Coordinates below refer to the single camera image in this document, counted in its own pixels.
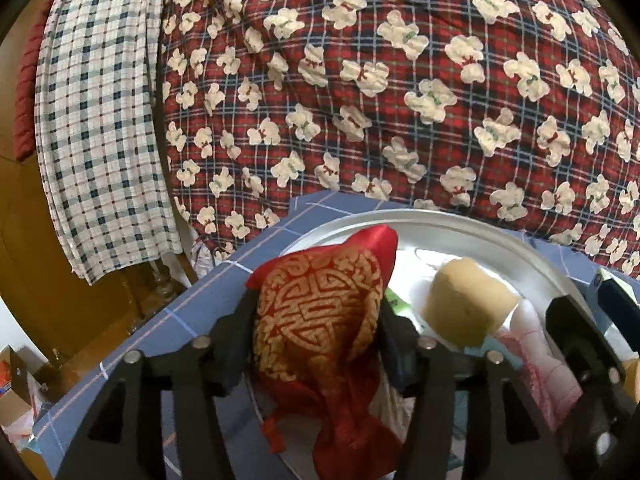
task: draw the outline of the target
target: table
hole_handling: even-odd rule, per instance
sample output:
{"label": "table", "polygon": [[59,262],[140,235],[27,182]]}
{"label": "table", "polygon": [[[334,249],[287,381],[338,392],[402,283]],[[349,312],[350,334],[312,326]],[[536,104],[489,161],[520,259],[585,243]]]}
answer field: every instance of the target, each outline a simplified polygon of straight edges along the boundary
{"label": "table", "polygon": [[[346,215],[403,207],[406,206],[331,191],[292,199],[286,218],[242,246],[228,260],[172,301],[91,370],[34,425],[37,444],[52,475],[55,476],[60,468],[76,429],[107,380],[110,370],[127,351],[139,349],[148,356],[173,352],[193,337],[209,333],[219,317],[234,309],[244,292],[249,273],[261,263],[279,256],[283,249],[311,229]],[[598,265],[584,254],[528,237],[522,232],[505,231],[532,245],[561,272],[571,277],[581,290],[591,283]],[[640,298],[640,283],[612,272],[630,283]],[[172,406],[172,394],[164,392],[162,437],[168,480],[180,478]],[[260,432],[251,393],[244,381],[228,397],[216,398],[216,407],[229,459],[238,480],[255,480],[256,471],[260,471],[260,480],[294,480],[295,476],[282,460],[269,452],[268,443]]]}

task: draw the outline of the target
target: plaid towel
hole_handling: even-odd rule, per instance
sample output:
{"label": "plaid towel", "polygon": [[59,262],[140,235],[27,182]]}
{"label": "plaid towel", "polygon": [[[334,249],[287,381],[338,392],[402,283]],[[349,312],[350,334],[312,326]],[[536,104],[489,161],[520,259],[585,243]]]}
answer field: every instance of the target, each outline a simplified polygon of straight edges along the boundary
{"label": "plaid towel", "polygon": [[55,0],[36,76],[42,185],[73,272],[181,252],[152,122],[162,0]]}

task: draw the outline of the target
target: silver bolt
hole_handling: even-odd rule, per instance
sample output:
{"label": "silver bolt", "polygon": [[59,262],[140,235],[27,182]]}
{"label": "silver bolt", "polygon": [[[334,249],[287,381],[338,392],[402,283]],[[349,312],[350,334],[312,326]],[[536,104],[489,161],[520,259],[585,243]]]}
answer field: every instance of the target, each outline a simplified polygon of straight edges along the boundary
{"label": "silver bolt", "polygon": [[620,372],[617,368],[609,368],[609,381],[611,384],[618,384],[620,382]]}
{"label": "silver bolt", "polygon": [[211,345],[211,338],[208,335],[199,335],[191,341],[191,346],[198,350],[204,350]]}
{"label": "silver bolt", "polygon": [[504,361],[504,355],[502,355],[497,350],[489,350],[486,353],[486,358],[489,359],[494,365],[499,365],[502,361]]}
{"label": "silver bolt", "polygon": [[606,431],[596,440],[595,452],[598,456],[602,456],[609,450],[609,447],[611,447],[611,434]]}
{"label": "silver bolt", "polygon": [[438,341],[434,337],[423,335],[418,338],[418,345],[425,350],[433,350],[438,346]]}
{"label": "silver bolt", "polygon": [[142,352],[140,350],[130,350],[126,354],[124,354],[124,362],[128,365],[132,365],[140,361],[142,357]]}

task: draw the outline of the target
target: red plaid fabric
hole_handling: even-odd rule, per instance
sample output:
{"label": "red plaid fabric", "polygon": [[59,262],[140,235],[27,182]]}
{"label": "red plaid fabric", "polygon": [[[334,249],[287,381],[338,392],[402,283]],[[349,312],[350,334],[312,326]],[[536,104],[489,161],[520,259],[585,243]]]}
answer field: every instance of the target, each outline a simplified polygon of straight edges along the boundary
{"label": "red plaid fabric", "polygon": [[335,189],[640,270],[640,70],[596,0],[166,0],[162,51],[176,205],[218,258]]}

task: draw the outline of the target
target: orange object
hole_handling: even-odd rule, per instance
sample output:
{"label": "orange object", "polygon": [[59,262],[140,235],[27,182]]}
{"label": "orange object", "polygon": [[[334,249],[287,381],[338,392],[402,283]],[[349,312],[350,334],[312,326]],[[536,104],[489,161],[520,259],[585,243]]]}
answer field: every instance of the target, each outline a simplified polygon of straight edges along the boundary
{"label": "orange object", "polygon": [[281,416],[320,418],[313,459],[321,480],[377,480],[398,462],[400,441],[368,411],[380,384],[372,343],[397,246],[393,229],[373,226],[271,260],[247,282],[260,289],[255,365],[278,406],[262,431],[279,452]]}

